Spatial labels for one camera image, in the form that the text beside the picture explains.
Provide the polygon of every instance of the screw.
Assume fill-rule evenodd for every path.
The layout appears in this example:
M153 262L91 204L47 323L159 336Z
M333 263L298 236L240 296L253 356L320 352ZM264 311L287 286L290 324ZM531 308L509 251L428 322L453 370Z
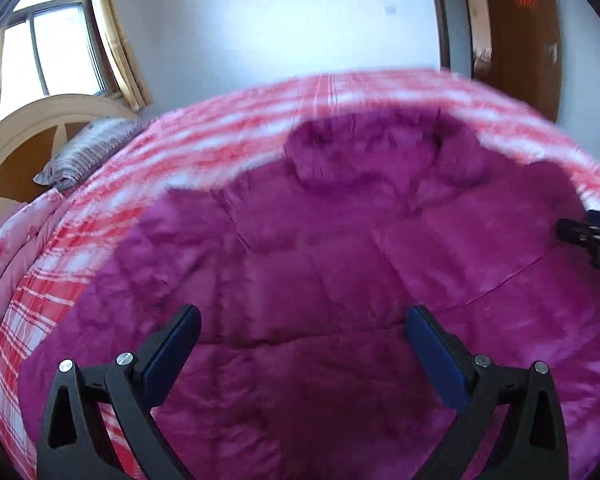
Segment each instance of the screw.
M478 354L474 357L474 363L476 363L480 368L488 368L491 366L491 359L484 354Z
M131 361L134 360L134 355L131 352L122 352L118 357L116 357L116 362L120 366L128 365Z
M64 361L62 361L60 363L60 366L58 367L58 369L61 372L68 372L69 370L71 370L71 368L74 367L74 362L71 361L71 359L65 359Z
M549 366L547 363L543 363L542 361L536 361L534 368L536 369L536 372L542 375L545 375L549 371Z

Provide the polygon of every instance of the headboard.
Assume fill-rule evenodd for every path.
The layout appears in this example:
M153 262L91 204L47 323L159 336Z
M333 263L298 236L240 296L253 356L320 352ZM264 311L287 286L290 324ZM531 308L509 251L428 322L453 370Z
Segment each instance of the headboard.
M31 202L48 187L33 182L52 155L100 117L135 118L106 99L65 94L35 101L0 122L0 217L16 202Z

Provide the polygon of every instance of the bed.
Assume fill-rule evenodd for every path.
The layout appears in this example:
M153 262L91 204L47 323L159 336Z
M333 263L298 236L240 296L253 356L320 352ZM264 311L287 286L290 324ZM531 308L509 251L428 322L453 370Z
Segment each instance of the bed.
M600 164L592 156L528 105L448 72L295 78L169 112L67 197L67 212L2 320L0 440L21 475L35 478L36 450L18 406L18 367L71 309L147 205L170 187L221 186L279 158L288 133L307 118L402 104L442 108L471 124L484 146L522 164L558 162L585 207L600 209ZM4 200L30 201L45 192L30 184L31 177L82 125L105 115L133 116L104 99L58 96L0 123L0 208ZM104 418L126 471L141 478L112 412L105 410Z

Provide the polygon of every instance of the mattress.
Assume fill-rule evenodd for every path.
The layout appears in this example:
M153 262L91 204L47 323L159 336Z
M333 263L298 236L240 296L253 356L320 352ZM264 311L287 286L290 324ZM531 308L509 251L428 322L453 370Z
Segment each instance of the mattress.
M8 306L0 326L0 439L20 473L35 478L36 449L22 424L18 368L147 205L170 187L222 186L279 158L304 120L395 105L441 108L471 124L483 146L521 164L559 163L585 207L600 209L600 163L528 105L448 72L295 78L169 112L67 197L67 212ZM104 419L125 470L142 478L111 410Z

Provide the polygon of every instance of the purple jacket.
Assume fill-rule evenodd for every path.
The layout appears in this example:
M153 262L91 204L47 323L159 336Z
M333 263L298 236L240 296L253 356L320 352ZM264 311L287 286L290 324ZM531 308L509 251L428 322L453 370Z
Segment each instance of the purple jacket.
M437 111L306 123L284 159L146 210L20 367L26 430L62 359L112 362L193 303L202 337L154 416L199 480L410 478L454 416L402 335L422 303L472 352L550 364L581 479L600 457L600 272L555 240L563 216L583 210L558 166Z

